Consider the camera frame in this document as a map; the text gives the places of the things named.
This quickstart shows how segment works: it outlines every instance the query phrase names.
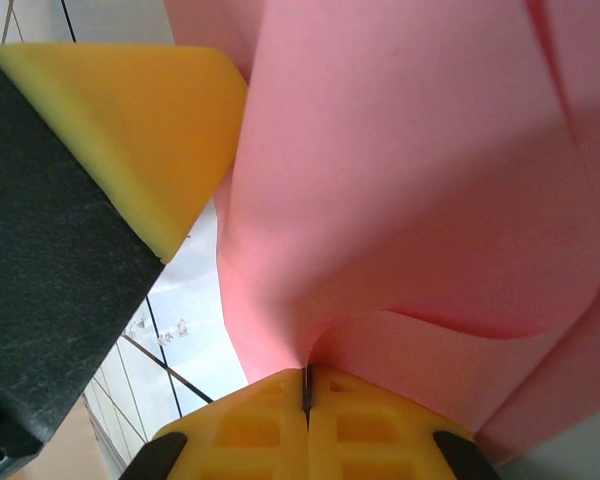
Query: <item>black rubber pad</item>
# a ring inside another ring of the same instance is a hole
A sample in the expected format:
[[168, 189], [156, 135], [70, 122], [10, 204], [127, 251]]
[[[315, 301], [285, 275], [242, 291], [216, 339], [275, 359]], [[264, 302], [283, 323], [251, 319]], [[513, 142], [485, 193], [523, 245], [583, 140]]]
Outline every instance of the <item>black rubber pad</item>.
[[161, 270], [0, 70], [0, 411], [46, 442]]
[[444, 430], [435, 432], [433, 439], [456, 480], [500, 480], [475, 443]]
[[187, 436], [171, 432], [145, 444], [119, 480], [167, 480], [185, 445]]

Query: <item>tiled floor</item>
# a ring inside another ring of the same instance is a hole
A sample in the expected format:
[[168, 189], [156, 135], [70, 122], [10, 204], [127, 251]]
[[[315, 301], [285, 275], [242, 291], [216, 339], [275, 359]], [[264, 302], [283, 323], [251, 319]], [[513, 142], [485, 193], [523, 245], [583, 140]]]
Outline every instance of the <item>tiled floor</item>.
[[125, 462], [165, 424], [247, 384], [222, 320], [215, 243], [209, 204], [85, 392]]
[[[0, 44], [173, 43], [160, 0], [0, 0]], [[85, 391], [128, 463], [165, 424], [246, 385], [226, 333], [215, 263], [216, 215], [204, 210], [175, 259]]]

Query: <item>pink cloth fold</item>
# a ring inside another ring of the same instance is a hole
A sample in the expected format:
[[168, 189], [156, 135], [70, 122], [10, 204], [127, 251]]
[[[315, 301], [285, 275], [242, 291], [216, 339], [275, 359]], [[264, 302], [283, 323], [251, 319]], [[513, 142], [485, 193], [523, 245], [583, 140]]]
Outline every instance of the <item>pink cloth fold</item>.
[[250, 380], [311, 356], [495, 460], [600, 408], [600, 0], [528, 3], [166, 1], [251, 79], [216, 199]]

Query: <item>yellow foam block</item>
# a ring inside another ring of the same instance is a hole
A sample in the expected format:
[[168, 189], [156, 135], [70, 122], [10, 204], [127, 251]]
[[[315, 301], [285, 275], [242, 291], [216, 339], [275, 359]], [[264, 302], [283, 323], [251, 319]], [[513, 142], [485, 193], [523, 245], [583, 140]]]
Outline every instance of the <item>yellow foam block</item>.
[[433, 433], [469, 432], [406, 398], [329, 367], [314, 368], [311, 479], [455, 480]]
[[169, 479], [306, 480], [302, 372], [284, 370], [160, 430], [187, 444]]
[[210, 48], [13, 44], [0, 67], [171, 259], [235, 158], [247, 87], [231, 61]]

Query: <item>textured black surface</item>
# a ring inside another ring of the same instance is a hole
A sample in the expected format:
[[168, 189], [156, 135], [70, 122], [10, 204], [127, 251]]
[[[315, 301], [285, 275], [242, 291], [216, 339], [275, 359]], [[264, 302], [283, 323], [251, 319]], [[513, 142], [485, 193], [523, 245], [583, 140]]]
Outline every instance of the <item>textured black surface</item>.
[[19, 470], [41, 448], [42, 442], [13, 419], [0, 414], [0, 478]]
[[120, 480], [167, 480], [187, 444], [184, 433], [172, 432], [140, 449]]
[[501, 480], [475, 443], [443, 430], [433, 439], [457, 480]]
[[46, 442], [161, 270], [0, 70], [0, 409]]

